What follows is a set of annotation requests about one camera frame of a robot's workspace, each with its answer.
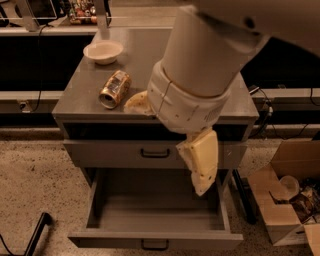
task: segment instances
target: open cardboard box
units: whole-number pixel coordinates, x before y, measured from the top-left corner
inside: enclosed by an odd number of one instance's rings
[[[320,223],[301,224],[291,204],[275,204],[270,195],[286,197],[279,182],[285,175],[320,179],[320,141],[282,142],[271,162],[248,177],[272,244],[309,243],[313,254],[320,255]]]

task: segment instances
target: floor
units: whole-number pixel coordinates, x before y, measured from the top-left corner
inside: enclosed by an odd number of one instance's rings
[[[272,246],[260,216],[257,215],[256,224],[248,224],[237,192],[229,188],[225,198],[231,231],[244,236],[244,241],[235,250],[169,250],[160,253],[79,249],[68,239],[68,233],[84,227],[90,189],[81,171],[71,162],[62,142],[57,128],[0,129],[0,233],[15,254],[23,254],[41,213],[48,212],[53,224],[46,226],[42,233],[36,256],[312,255],[308,245]],[[241,177],[266,165],[280,142],[280,139],[271,137],[250,139],[239,167]]]

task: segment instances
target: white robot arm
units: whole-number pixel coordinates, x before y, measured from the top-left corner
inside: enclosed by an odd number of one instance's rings
[[[319,10],[319,0],[194,0],[179,9],[147,91],[126,107],[144,106],[140,113],[155,114],[170,131],[187,134],[177,149],[198,195],[215,180],[218,140],[212,125],[230,85],[242,79],[241,69],[270,36],[320,55]]]

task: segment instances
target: yellow object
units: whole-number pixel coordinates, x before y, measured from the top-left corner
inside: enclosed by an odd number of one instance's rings
[[[199,134],[187,134],[177,146],[180,156],[192,172],[196,193],[202,196],[214,183],[218,170],[218,139],[211,128]]]
[[[124,105],[124,112],[130,114],[155,115],[148,101],[147,91],[133,95]]]

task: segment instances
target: small bowl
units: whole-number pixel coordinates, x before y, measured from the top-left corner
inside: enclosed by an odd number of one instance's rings
[[[123,45],[117,41],[102,40],[92,42],[83,49],[83,54],[100,65],[108,65],[116,61],[123,51]]]

